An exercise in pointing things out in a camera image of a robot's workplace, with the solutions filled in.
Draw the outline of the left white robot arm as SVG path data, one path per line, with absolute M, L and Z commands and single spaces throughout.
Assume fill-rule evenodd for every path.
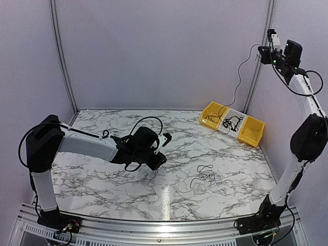
M 38 223 L 61 228 L 67 222 L 78 221 L 62 214 L 55 198 L 51 168 L 57 153 L 100 158 L 124 165 L 126 171 L 132 163 L 157 170 L 167 161 L 160 149 L 171 139 L 170 133 L 137 126 L 124 137 L 110 135 L 108 130 L 95 135 L 62 123 L 56 115 L 47 116 L 25 133 L 18 145 L 18 159 L 29 170 L 31 187 L 40 204 L 36 211 Z

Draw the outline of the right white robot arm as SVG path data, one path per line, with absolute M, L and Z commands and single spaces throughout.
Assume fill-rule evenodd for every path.
M 261 63 L 270 64 L 283 85 L 297 96 L 304 121 L 290 140 L 292 161 L 286 166 L 275 188 L 265 197 L 250 224 L 264 230 L 280 223 L 282 212 L 288 207 L 288 198 L 299 185 L 306 166 L 314 162 L 327 144 L 327 115 L 313 90 L 311 70 L 299 67 L 302 46 L 288 40 L 282 50 L 279 38 L 273 34 L 268 46 L 259 47 Z

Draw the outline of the yellow bin left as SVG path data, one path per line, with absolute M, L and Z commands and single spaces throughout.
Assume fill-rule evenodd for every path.
M 229 107 L 223 106 L 215 101 L 211 101 L 203 109 L 199 122 L 204 126 L 217 131 L 228 111 Z

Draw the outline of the yellow bin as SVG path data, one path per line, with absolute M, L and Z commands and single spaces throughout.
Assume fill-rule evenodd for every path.
M 258 147 L 262 139 L 265 122 L 260 121 L 251 116 L 247 116 L 241 130 L 238 134 L 238 139 L 253 147 Z
M 203 109 L 199 122 L 204 126 L 217 131 L 228 111 L 229 107 L 223 106 L 215 101 L 211 101 Z

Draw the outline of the white bin middle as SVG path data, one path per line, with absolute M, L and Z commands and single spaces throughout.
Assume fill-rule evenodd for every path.
M 238 138 L 246 118 L 246 114 L 234 109 L 229 109 L 228 113 L 224 116 L 218 131 L 233 138 Z

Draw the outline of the yellow bin right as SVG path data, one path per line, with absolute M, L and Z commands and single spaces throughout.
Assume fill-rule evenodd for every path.
M 253 147 L 258 147 L 262 139 L 265 122 L 260 121 L 251 116 L 247 116 L 241 130 L 238 134 L 238 139 Z

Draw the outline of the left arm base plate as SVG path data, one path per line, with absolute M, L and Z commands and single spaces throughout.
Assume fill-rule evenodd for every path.
M 64 229 L 66 226 L 70 225 L 69 231 L 72 233 L 78 233 L 81 227 L 81 217 L 78 216 L 71 216 L 62 214 L 61 219 L 59 222 L 50 222 L 49 220 L 45 220 L 44 218 L 39 217 L 37 219 L 37 223 L 52 229 L 56 229 L 57 231 L 60 231 Z

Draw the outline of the aluminium front rail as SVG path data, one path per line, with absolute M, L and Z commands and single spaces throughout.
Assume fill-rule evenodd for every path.
M 263 232 L 241 235 L 236 218 L 199 221 L 138 221 L 97 218 L 70 213 L 78 217 L 72 233 L 59 234 L 56 229 L 37 223 L 34 204 L 23 203 L 9 245 L 309 245 L 295 207 L 283 212 L 281 224 Z

